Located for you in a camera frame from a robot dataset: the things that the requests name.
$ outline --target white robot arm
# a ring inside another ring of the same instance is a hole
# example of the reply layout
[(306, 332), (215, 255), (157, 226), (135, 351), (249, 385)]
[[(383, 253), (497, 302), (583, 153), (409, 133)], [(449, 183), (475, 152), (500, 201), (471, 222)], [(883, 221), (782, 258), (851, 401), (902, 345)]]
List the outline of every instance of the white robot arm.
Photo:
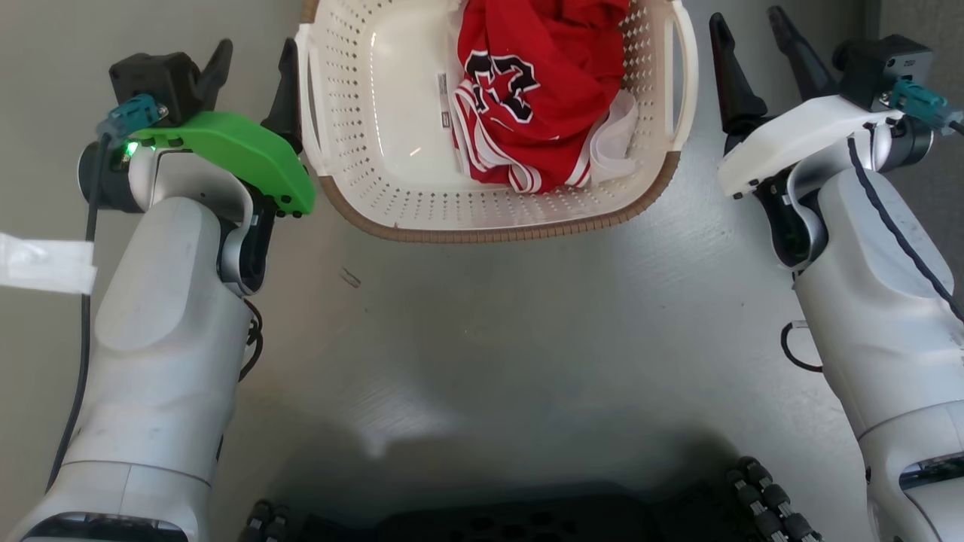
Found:
[[(222, 435), (260, 352), (260, 315), (244, 297), (263, 282), (275, 218), (314, 204), (297, 157), (294, 42), (261, 125), (212, 111), (230, 56), (222, 41), (204, 72), (183, 53), (111, 68), (122, 106), (81, 157), (81, 191), (94, 217), (98, 206), (145, 214), (97, 314), (63, 460), (11, 542), (210, 539)], [(108, 148), (112, 136), (124, 145)]]
[(769, 14), (806, 101), (766, 118), (716, 15), (730, 135), (718, 180), (767, 210), (822, 372), (863, 451), (878, 540), (964, 540), (964, 323), (948, 265), (878, 173), (930, 149), (933, 131), (884, 103), (898, 80), (923, 81), (930, 52), (901, 37), (851, 44), (838, 55), (838, 87), (786, 14)]

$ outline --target brown basket rim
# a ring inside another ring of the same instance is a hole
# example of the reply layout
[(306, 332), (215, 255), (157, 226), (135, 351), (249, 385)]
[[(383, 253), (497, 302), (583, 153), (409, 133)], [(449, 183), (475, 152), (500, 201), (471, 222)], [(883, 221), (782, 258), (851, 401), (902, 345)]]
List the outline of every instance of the brown basket rim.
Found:
[(318, 14), (319, 3), (320, 0), (302, 0), (301, 21), (303, 23), (311, 24), (314, 22), (314, 18)]
[(500, 243), (506, 241), (523, 241), (529, 239), (547, 239), (560, 235), (582, 233), (584, 231), (602, 230), (611, 226), (623, 224), (648, 209), (662, 196), (669, 186), (673, 175), (680, 166), (680, 152), (666, 153), (662, 168), (653, 185), (637, 200), (627, 206), (608, 212), (600, 216), (574, 219), (567, 222), (546, 224), (543, 226), (523, 226), (520, 228), (506, 228), (504, 230), (406, 230), (390, 228), (365, 218), (348, 200), (335, 184), (331, 176), (323, 176), (321, 188), (328, 196), (328, 201), (352, 226), (365, 233), (380, 237), (388, 241), (403, 243), (434, 243), (434, 244), (473, 244)]

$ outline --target red jersey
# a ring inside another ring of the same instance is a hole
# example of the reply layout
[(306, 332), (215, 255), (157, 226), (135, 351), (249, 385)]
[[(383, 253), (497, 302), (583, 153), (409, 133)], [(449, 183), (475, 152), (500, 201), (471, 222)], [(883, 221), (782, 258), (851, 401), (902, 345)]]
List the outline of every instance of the red jersey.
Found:
[(472, 178), (547, 192), (589, 180), (589, 139), (625, 73), (629, 0), (469, 0), (454, 92)]

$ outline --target cable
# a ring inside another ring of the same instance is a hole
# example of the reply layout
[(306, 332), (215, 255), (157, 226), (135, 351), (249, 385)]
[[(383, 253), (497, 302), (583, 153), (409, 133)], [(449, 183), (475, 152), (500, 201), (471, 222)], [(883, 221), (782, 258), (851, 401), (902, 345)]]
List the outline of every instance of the cable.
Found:
[[(97, 207), (100, 204), (100, 173), (107, 167), (110, 153), (107, 151), (111, 141), (110, 134), (100, 136), (97, 147), (97, 156), (94, 161), (94, 175), (91, 181), (91, 194), (87, 199), (87, 229), (84, 240), (89, 243), (94, 242), (97, 233)], [(60, 473), (61, 466), (64, 465), (64, 457), (67, 455), (67, 448), (70, 446), (70, 439), (73, 438), (73, 429), (77, 425), (77, 417), (80, 415), (80, 405), (84, 403), (84, 391), (87, 389), (87, 373), (91, 366), (91, 296), (80, 296), (80, 367), (77, 371), (77, 389), (73, 393), (73, 404), (70, 405), (70, 414), (67, 416), (67, 426), (64, 427), (64, 434), (61, 435), (61, 442), (57, 445), (57, 453), (54, 455), (54, 465), (50, 469), (50, 477), (47, 479), (47, 489), (57, 481), (57, 474)]]
[(904, 237), (903, 233), (900, 232), (897, 224), (894, 223), (894, 219), (891, 218), (890, 213), (887, 212), (887, 209), (884, 207), (884, 203), (880, 201), (880, 196), (877, 195), (876, 189), (874, 189), (873, 185), (870, 184), (870, 179), (867, 178), (867, 172), (864, 171), (864, 166), (861, 164), (860, 157), (857, 155), (856, 141), (854, 141), (854, 139), (851, 137), (847, 144), (850, 147), (850, 162), (853, 163), (854, 169), (857, 170), (857, 178), (860, 180), (861, 186), (864, 187), (864, 191), (867, 192), (867, 199), (870, 200), (870, 204), (873, 205), (873, 208), (875, 208), (877, 213), (880, 214), (880, 219), (884, 222), (884, 226), (886, 226), (887, 230), (889, 230), (897, 239), (897, 244), (900, 245), (900, 248), (903, 250), (903, 252), (914, 260), (914, 265), (917, 267), (918, 271), (920, 271), (921, 274), (924, 275), (928, 281), (930, 281), (931, 285), (934, 287), (934, 290), (939, 296), (941, 296), (941, 299), (946, 301), (951, 307), (951, 312), (953, 312), (954, 316), (964, 323), (964, 313), (962, 313), (960, 307), (957, 306), (957, 302), (954, 301), (954, 298), (951, 297), (951, 294), (946, 288), (944, 288), (944, 285), (941, 283), (941, 281), (934, 275), (930, 268), (927, 267), (927, 264), (924, 263), (924, 260), (921, 259), (916, 251), (914, 251), (914, 247), (910, 246), (910, 243), (907, 242), (907, 239)]
[(793, 353), (790, 352), (790, 346), (787, 344), (787, 338), (790, 337), (790, 330), (792, 329), (793, 329), (793, 322), (787, 324), (784, 327), (783, 331), (780, 332), (780, 347), (784, 349), (784, 355), (787, 356), (787, 359), (790, 360), (792, 364), (804, 370), (809, 370), (810, 372), (823, 372), (822, 366), (812, 366), (810, 364), (805, 364), (800, 360), (798, 360), (796, 356), (794, 356)]
[(261, 330), (264, 329), (264, 320), (261, 319), (261, 312), (257, 309), (257, 307), (254, 306), (254, 303), (248, 301), (247, 299), (243, 301), (254, 316), (254, 318), (251, 320), (252, 327), (248, 330), (248, 346), (254, 344), (254, 353), (252, 354), (251, 359), (248, 360), (243, 367), (241, 367), (241, 374), (238, 377), (238, 382), (241, 382), (244, 380), (244, 377), (248, 376), (248, 373), (251, 372), (251, 369), (254, 368), (254, 366), (257, 364), (257, 360), (261, 357), (261, 351), (264, 350), (264, 334), (261, 333)]

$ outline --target white plastic basket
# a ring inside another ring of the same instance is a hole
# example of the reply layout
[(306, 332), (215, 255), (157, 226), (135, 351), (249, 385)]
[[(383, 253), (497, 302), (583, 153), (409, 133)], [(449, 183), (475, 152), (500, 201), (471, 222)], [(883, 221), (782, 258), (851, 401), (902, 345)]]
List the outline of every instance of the white plastic basket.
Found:
[[(519, 195), (458, 172), (442, 127), (446, 0), (306, 0), (295, 41), (305, 155), (358, 228), (413, 242), (493, 242), (598, 230), (638, 215), (676, 172), (696, 111), (698, 59), (680, 0), (630, 0), (623, 88), (640, 105), (632, 176)], [(674, 32), (683, 101), (674, 126)]]

